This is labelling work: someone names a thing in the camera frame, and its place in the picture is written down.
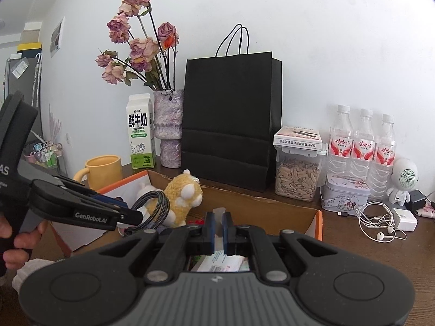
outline water bottle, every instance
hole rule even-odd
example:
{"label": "water bottle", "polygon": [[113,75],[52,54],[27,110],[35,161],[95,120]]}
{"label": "water bottle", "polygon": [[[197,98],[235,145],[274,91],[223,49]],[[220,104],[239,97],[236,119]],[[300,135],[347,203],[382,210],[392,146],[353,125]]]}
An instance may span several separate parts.
{"label": "water bottle", "polygon": [[386,193],[388,178],[396,154],[397,145],[393,124],[394,118],[391,115],[384,114],[382,132],[377,140],[378,149],[368,175],[368,185],[371,189],[370,196],[378,200]]}
{"label": "water bottle", "polygon": [[361,109],[361,123],[354,133],[349,175],[366,181],[370,163],[375,157],[376,142],[371,118],[373,111]]}
{"label": "water bottle", "polygon": [[346,174],[347,160],[352,151],[353,128],[350,113],[350,106],[338,106],[337,117],[330,129],[327,173]]}

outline white glove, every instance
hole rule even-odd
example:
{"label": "white glove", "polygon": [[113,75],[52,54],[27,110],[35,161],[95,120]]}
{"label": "white glove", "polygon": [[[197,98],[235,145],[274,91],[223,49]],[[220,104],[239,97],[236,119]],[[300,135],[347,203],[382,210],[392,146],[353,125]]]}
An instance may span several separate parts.
{"label": "white glove", "polygon": [[22,284],[29,275],[43,267],[51,265],[52,263],[54,262],[41,259],[34,259],[26,262],[24,267],[18,270],[17,275],[12,280],[12,288],[19,293]]}

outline bottle label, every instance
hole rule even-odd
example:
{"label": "bottle label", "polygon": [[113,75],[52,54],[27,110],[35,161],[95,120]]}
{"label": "bottle label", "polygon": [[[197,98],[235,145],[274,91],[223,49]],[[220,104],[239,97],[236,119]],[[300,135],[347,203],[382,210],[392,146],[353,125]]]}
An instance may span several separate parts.
{"label": "bottle label", "polygon": [[329,152],[340,157],[349,158],[352,151],[352,139],[331,136]]}
{"label": "bottle label", "polygon": [[366,141],[364,139],[354,141],[352,149],[352,158],[365,159],[371,162],[375,156],[375,141]]}
{"label": "bottle label", "polygon": [[395,155],[395,146],[379,146],[376,153],[376,163],[393,165]]}

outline human hand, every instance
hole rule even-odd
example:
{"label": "human hand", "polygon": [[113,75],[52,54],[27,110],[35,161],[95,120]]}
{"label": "human hand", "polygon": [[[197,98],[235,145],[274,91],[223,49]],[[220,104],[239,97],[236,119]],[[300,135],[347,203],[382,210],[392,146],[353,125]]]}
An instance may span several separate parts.
{"label": "human hand", "polygon": [[[15,237],[14,246],[16,249],[3,253],[3,260],[6,262],[7,269],[20,269],[29,261],[29,254],[23,249],[32,250],[41,240],[47,226],[48,222],[43,221],[32,233],[21,233]],[[12,227],[6,218],[0,215],[0,238],[8,239],[11,235]]]}

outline small white box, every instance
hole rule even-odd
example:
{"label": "small white box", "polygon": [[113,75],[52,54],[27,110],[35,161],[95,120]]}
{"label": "small white box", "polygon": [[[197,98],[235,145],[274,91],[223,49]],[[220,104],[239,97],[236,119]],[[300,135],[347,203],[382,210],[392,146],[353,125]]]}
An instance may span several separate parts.
{"label": "small white box", "polygon": [[417,219],[407,209],[393,208],[394,225],[405,232],[413,232],[417,226]]}
{"label": "small white box", "polygon": [[312,128],[283,126],[273,140],[274,146],[303,148],[315,151],[322,150],[322,139],[319,131]]}

